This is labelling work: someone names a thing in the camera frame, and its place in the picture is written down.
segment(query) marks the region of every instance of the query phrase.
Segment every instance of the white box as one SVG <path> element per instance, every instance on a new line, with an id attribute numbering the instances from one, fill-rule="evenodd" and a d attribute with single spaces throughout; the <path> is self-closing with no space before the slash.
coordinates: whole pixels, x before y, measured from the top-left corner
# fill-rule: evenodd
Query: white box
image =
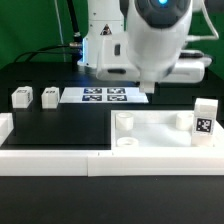
<path id="1" fill-rule="evenodd" d="M 41 98 L 43 109 L 56 109 L 60 101 L 59 88 L 46 88 Z"/>
<path id="2" fill-rule="evenodd" d="M 195 103 L 192 146 L 214 145 L 214 126 L 218 100 L 198 98 Z"/>
<path id="3" fill-rule="evenodd" d="M 29 87 L 29 86 L 19 87 L 12 94 L 13 108 L 27 108 L 32 101 L 33 101 L 32 87 Z"/>
<path id="4" fill-rule="evenodd" d="M 0 147 L 13 130 L 12 114 L 0 114 Z"/>

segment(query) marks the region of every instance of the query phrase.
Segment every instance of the white plastic part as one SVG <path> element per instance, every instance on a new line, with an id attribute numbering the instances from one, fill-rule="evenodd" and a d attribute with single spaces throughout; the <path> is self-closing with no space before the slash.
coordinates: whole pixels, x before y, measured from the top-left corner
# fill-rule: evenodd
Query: white plastic part
<path id="1" fill-rule="evenodd" d="M 89 31 L 83 40 L 83 58 L 79 69 L 96 72 L 97 56 L 103 39 L 102 32 L 108 27 L 110 33 L 124 31 L 124 17 L 120 11 L 120 0 L 88 0 Z"/>
<path id="2" fill-rule="evenodd" d="M 214 146 L 218 100 L 198 98 L 195 103 L 192 146 Z"/>
<path id="3" fill-rule="evenodd" d="M 193 126 L 193 112 L 180 112 L 177 114 L 176 128 L 181 131 L 190 131 Z"/>
<path id="4" fill-rule="evenodd" d="M 155 29 L 146 23 L 129 1 L 127 56 L 139 68 L 141 82 L 160 82 L 177 62 L 189 33 L 192 1 L 184 16 L 172 27 Z"/>
<path id="5" fill-rule="evenodd" d="M 134 148 L 139 146 L 139 141 L 136 138 L 123 137 L 117 140 L 117 146 L 119 148 Z"/>
<path id="6" fill-rule="evenodd" d="M 60 101 L 59 88 L 46 88 L 41 96 L 43 109 L 56 109 Z"/>
<path id="7" fill-rule="evenodd" d="M 193 0 L 193 12 L 201 11 L 201 7 L 201 0 Z"/>
<path id="8" fill-rule="evenodd" d="M 32 101 L 33 101 L 32 87 L 29 87 L 29 86 L 19 87 L 12 94 L 13 108 L 27 108 Z"/>
<path id="9" fill-rule="evenodd" d="M 154 93 L 155 83 L 154 82 L 140 82 L 139 91 L 141 93 Z"/>
<path id="10" fill-rule="evenodd" d="M 131 113 L 122 112 L 116 114 L 116 128 L 118 130 L 130 131 L 133 129 L 134 116 Z"/>
<path id="11" fill-rule="evenodd" d="M 10 113 L 0 114 L 0 147 L 13 130 L 13 118 Z"/>

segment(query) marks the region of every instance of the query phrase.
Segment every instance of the printed marker sheet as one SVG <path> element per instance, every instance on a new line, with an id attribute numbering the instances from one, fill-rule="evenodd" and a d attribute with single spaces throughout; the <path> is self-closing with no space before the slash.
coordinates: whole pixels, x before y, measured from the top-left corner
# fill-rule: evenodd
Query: printed marker sheet
<path id="1" fill-rule="evenodd" d="M 65 88 L 60 103 L 148 103 L 145 93 L 131 87 Z"/>

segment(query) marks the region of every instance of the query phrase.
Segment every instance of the white tray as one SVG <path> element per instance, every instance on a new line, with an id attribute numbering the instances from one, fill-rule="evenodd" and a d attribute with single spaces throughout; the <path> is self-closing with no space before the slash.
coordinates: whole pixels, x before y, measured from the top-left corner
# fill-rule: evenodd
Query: white tray
<path id="1" fill-rule="evenodd" d="M 191 131 L 176 129 L 176 116 L 183 111 L 122 111 L 134 115 L 134 128 L 131 131 L 116 129 L 115 116 L 121 111 L 111 112 L 111 146 L 117 147 L 117 140 L 122 137 L 133 137 L 139 140 L 139 148 L 150 150 L 152 147 L 191 147 Z M 224 130 L 216 121 L 214 128 L 215 148 L 224 148 Z"/>

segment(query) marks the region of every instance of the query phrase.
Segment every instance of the green backdrop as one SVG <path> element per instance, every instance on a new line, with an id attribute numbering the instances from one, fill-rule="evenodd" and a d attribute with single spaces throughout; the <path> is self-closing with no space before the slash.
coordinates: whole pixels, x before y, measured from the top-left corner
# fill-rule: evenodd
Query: green backdrop
<path id="1" fill-rule="evenodd" d="M 73 0 L 79 28 L 83 36 L 88 30 L 87 0 Z M 73 31 L 65 0 L 58 0 L 65 43 L 73 40 Z M 202 41 L 189 45 L 214 56 L 210 67 L 224 78 L 224 14 L 211 14 L 220 34 L 219 41 Z M 209 34 L 201 14 L 193 17 L 192 34 Z M 26 51 L 60 44 L 54 0 L 1 0 L 0 2 L 0 68 L 13 62 Z M 60 55 L 41 55 L 35 61 L 63 61 Z"/>

